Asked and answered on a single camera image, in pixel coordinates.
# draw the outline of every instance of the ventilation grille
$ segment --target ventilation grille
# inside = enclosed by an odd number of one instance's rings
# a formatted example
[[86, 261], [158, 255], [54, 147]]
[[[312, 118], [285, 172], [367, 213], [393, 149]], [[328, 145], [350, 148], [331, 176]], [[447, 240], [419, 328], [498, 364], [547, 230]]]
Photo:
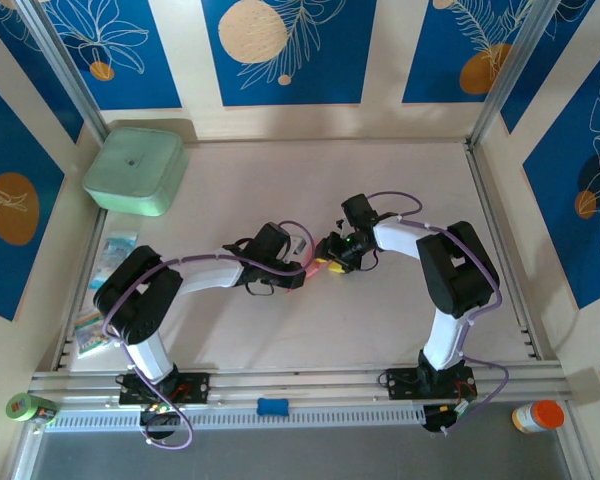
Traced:
[[[301, 408], [288, 417], [261, 417], [253, 410], [201, 410], [187, 413], [198, 430], [346, 427], [381, 425], [422, 425], [425, 423], [422, 406], [400, 407], [343, 407]], [[136, 430], [140, 414], [137, 411], [60, 412], [46, 427], [47, 432], [111, 432]]]

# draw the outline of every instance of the package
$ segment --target package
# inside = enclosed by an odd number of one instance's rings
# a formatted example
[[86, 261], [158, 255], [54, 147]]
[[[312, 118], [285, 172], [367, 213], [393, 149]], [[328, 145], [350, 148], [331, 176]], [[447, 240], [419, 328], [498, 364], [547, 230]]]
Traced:
[[90, 355], [107, 345], [111, 339], [102, 333], [104, 317], [95, 309], [81, 312], [74, 324], [78, 358]]
[[89, 288], [100, 288], [107, 281], [116, 268], [133, 251], [137, 239], [137, 232], [111, 232], [109, 234]]

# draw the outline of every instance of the purple cable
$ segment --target purple cable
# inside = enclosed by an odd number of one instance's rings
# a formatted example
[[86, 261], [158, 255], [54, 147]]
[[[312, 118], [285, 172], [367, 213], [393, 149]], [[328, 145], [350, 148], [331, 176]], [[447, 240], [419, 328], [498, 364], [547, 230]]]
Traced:
[[414, 202], [416, 202], [418, 207], [415, 210], [410, 210], [408, 212], [401, 213], [400, 216], [402, 216], [402, 217], [407, 217], [409, 215], [415, 215], [416, 213], [420, 213], [423, 209], [422, 202], [416, 196], [411, 195], [410, 193], [398, 192], [398, 191], [394, 191], [394, 190], [388, 190], [386, 192], [372, 193], [371, 195], [367, 195], [367, 200], [371, 200], [372, 198], [379, 197], [381, 195], [396, 195], [399, 197], [409, 198], [409, 199], [413, 200]]
[[481, 365], [484, 365], [487, 367], [499, 368], [500, 370], [502, 370], [504, 372], [504, 378], [502, 379], [502, 382], [500, 383], [500, 385], [498, 385], [498, 387], [493, 392], [491, 392], [489, 395], [487, 395], [485, 397], [485, 399], [482, 402], [480, 402], [480, 404], [476, 408], [474, 408], [471, 412], [469, 412], [465, 417], [462, 417], [462, 420], [458, 420], [451, 427], [447, 428], [444, 431], [444, 433], [446, 435], [448, 432], [450, 432], [451, 430], [456, 428], [456, 426], [459, 423], [461, 423], [462, 421], [466, 420], [468, 417], [470, 417], [474, 413], [477, 413], [480, 410], [482, 410], [484, 407], [486, 407], [487, 404], [491, 400], [493, 400], [493, 398], [496, 397], [496, 395], [498, 395], [504, 389], [505, 385], [509, 381], [509, 370], [507, 370], [506, 367], [503, 367], [502, 365], [498, 365], [496, 363], [485, 362], [483, 360], [477, 360], [475, 358], [467, 357], [464, 354], [464, 352], [462, 351], [462, 348], [464, 347], [464, 342], [467, 339], [467, 335], [469, 334], [469, 329], [471, 328], [475, 319], [477, 317], [479, 317], [480, 315], [484, 315], [485, 313], [489, 313], [489, 312], [495, 310], [496, 308], [500, 307], [500, 305], [502, 305], [502, 293], [500, 292], [500, 288], [498, 287], [497, 282], [495, 281], [493, 276], [489, 273], [489, 270], [487, 270], [487, 268], [482, 264], [482, 262], [480, 262], [480, 260], [478, 260], [478, 257], [476, 257], [475, 254], [471, 250], [469, 250], [469, 248], [454, 234], [452, 234], [451, 232], [449, 232], [443, 228], [435, 227], [432, 225], [426, 225], [421, 222], [414, 222], [412, 220], [402, 220], [401, 219], [400, 223], [402, 223], [403, 225], [407, 225], [409, 227], [422, 228], [425, 230], [429, 230], [429, 231], [436, 232], [436, 233], [442, 233], [443, 235], [445, 235], [458, 248], [460, 248], [460, 250], [462, 250], [462, 252], [474, 263], [474, 265], [476, 267], [478, 267], [478, 270], [480, 270], [480, 273], [482, 273], [482, 275], [484, 275], [484, 278], [489, 283], [489, 286], [491, 287], [493, 292], [496, 294], [496, 301], [494, 303], [492, 303], [491, 305], [482, 307], [479, 310], [476, 310], [475, 312], [469, 314], [469, 316], [467, 317], [467, 323], [462, 327], [462, 331], [460, 332], [460, 338], [458, 339], [458, 347], [457, 348], [458, 348], [458, 351], [460, 352], [460, 355], [465, 360], [467, 360], [469, 362], [478, 363], [478, 364], [481, 364]]
[[188, 431], [189, 437], [187, 438], [186, 442], [184, 442], [181, 445], [163, 445], [163, 444], [160, 444], [160, 443], [156, 443], [156, 442], [154, 442], [151, 439], [151, 437], [149, 435], [149, 426], [147, 425], [142, 433], [145, 436], [145, 438], [152, 445], [154, 445], [154, 446], [156, 446], [158, 448], [162, 448], [164, 450], [182, 450], [184, 448], [187, 448], [189, 445], [191, 445], [191, 442], [193, 441], [193, 426], [191, 425], [191, 422], [189, 421], [189, 419], [187, 418], [187, 416], [184, 413], [182, 413], [182, 411], [180, 410], [180, 408], [178, 408], [178, 406], [175, 403], [173, 403], [168, 397], [166, 397], [163, 393], [161, 393], [151, 383], [151, 381], [147, 378], [147, 376], [139, 368], [137, 368], [135, 366], [135, 362], [133, 361], [133, 358], [131, 357], [131, 354], [129, 353], [129, 350], [127, 350], [126, 344], [124, 343], [124, 341], [122, 340], [122, 338], [119, 336], [118, 332], [115, 332], [115, 335], [113, 335], [109, 331], [109, 324], [111, 323], [111, 319], [118, 312], [118, 310], [120, 309], [120, 307], [122, 306], [122, 304], [124, 304], [124, 302], [127, 301], [127, 299], [129, 298], [129, 296], [140, 285], [142, 285], [145, 282], [145, 280], [147, 280], [149, 277], [151, 277], [152, 275], [154, 275], [156, 272], [162, 270], [163, 268], [169, 267], [169, 266], [174, 265], [174, 264], [180, 265], [182, 263], [195, 262], [195, 261], [200, 261], [200, 260], [231, 260], [231, 261], [236, 261], [236, 262], [245, 262], [245, 263], [248, 263], [248, 264], [250, 264], [250, 265], [252, 265], [254, 267], [258, 267], [258, 268], [260, 268], [260, 269], [262, 269], [262, 270], [264, 270], [266, 272], [273, 273], [275, 275], [285, 276], [285, 277], [292, 277], [294, 275], [298, 275], [299, 273], [302, 273], [302, 272], [306, 271], [306, 269], [313, 262], [313, 256], [315, 255], [315, 251], [316, 251], [316, 245], [315, 245], [315, 241], [313, 240], [313, 236], [311, 235], [311, 233], [309, 232], [309, 230], [307, 230], [306, 227], [304, 227], [300, 223], [295, 222], [293, 220], [285, 220], [285, 221], [280, 222], [278, 224], [278, 226], [283, 226], [283, 225], [294, 225], [294, 226], [300, 228], [305, 233], [305, 235], [309, 239], [309, 243], [311, 244], [311, 255], [309, 255], [309, 258], [306, 261], [306, 263], [304, 265], [302, 265], [302, 267], [299, 268], [298, 270], [293, 270], [291, 272], [283, 272], [281, 270], [276, 270], [275, 268], [267, 267], [266, 265], [263, 265], [262, 263], [259, 263], [259, 262], [253, 261], [253, 260], [249, 260], [249, 259], [239, 258], [239, 257], [236, 257], [234, 255], [205, 254], [205, 255], [191, 255], [191, 256], [188, 256], [188, 257], [183, 257], [182, 259], [174, 258], [172, 260], [167, 260], [165, 262], [162, 262], [159, 265], [156, 265], [155, 267], [153, 267], [153, 268], [147, 270], [145, 273], [143, 273], [120, 296], [120, 298], [118, 299], [118, 301], [116, 301], [116, 303], [114, 303], [113, 307], [111, 308], [111, 310], [109, 311], [109, 313], [105, 317], [104, 322], [102, 323], [102, 333], [103, 333], [103, 335], [105, 335], [106, 337], [108, 337], [108, 338], [110, 338], [112, 340], [115, 340], [115, 341], [118, 341], [118, 342], [122, 343], [122, 345], [124, 347], [125, 354], [127, 355], [127, 357], [129, 358], [131, 364], [133, 365], [133, 369], [136, 372], [136, 375], [138, 375], [138, 377], [145, 383], [145, 385], [153, 393], [155, 393], [162, 401], [164, 401], [167, 405], [169, 405], [170, 408], [172, 408], [176, 412], [176, 414], [180, 417], [180, 419], [184, 422], [185, 426], [187, 427], [187, 431]]

